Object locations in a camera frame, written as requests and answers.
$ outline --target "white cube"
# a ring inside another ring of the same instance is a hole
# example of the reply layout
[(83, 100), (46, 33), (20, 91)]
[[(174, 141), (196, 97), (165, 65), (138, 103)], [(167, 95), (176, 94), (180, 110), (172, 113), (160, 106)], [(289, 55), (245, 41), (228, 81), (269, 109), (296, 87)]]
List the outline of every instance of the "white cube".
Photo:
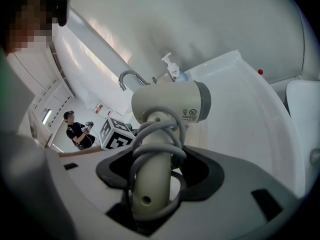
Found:
[(130, 145), (135, 136), (123, 121), (108, 116), (99, 133), (99, 138), (101, 148), (111, 150)]

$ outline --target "sink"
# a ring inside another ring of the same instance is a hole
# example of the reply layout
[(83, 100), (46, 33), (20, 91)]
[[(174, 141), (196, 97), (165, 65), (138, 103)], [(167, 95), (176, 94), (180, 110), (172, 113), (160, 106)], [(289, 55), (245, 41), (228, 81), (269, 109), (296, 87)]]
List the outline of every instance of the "sink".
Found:
[(185, 73), (206, 84), (212, 99), (208, 118), (188, 125), (185, 145), (252, 162), (304, 196), (304, 161), (290, 115), (240, 53), (226, 53)]

